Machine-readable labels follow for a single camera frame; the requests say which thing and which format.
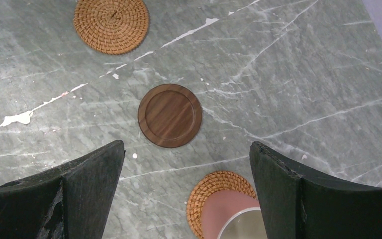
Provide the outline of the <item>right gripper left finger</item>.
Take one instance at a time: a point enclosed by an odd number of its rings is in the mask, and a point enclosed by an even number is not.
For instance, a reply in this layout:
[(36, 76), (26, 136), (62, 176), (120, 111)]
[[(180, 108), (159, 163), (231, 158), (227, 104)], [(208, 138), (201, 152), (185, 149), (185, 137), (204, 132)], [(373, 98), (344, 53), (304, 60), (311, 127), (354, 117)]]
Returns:
[(0, 239), (100, 239), (120, 178), (124, 143), (0, 186)]

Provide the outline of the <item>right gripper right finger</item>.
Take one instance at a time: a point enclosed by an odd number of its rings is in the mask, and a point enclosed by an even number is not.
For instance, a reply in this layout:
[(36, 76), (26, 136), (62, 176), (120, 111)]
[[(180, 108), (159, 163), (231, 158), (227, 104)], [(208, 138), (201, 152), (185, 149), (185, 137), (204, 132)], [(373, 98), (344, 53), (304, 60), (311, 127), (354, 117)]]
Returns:
[(343, 180), (261, 142), (249, 160), (270, 239), (382, 239), (382, 188)]

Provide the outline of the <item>pink mug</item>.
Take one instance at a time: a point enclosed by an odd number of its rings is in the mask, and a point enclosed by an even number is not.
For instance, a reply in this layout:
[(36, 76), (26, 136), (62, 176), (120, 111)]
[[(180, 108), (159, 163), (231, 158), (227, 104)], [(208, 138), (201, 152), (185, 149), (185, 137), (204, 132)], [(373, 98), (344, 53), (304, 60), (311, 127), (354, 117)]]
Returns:
[(202, 208), (204, 239), (266, 239), (260, 204), (243, 193), (223, 190), (209, 196)]

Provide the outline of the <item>woven coaster light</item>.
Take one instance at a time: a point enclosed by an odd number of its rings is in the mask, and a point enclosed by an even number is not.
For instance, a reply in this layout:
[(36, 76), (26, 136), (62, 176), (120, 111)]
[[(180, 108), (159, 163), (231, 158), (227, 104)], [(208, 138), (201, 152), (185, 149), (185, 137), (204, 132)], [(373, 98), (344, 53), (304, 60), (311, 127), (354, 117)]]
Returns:
[(242, 176), (230, 171), (216, 171), (207, 174), (194, 187), (187, 202), (187, 221), (191, 231), (198, 239), (203, 239), (201, 213), (206, 199), (223, 190), (240, 192), (257, 199), (253, 187)]

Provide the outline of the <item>woven coaster tan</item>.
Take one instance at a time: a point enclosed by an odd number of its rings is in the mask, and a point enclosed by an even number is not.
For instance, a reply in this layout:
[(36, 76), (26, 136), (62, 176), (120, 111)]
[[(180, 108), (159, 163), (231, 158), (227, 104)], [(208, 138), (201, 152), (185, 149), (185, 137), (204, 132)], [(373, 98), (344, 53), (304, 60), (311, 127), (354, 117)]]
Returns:
[(92, 49), (119, 55), (144, 41), (150, 15), (142, 0), (79, 0), (73, 26), (79, 38)]

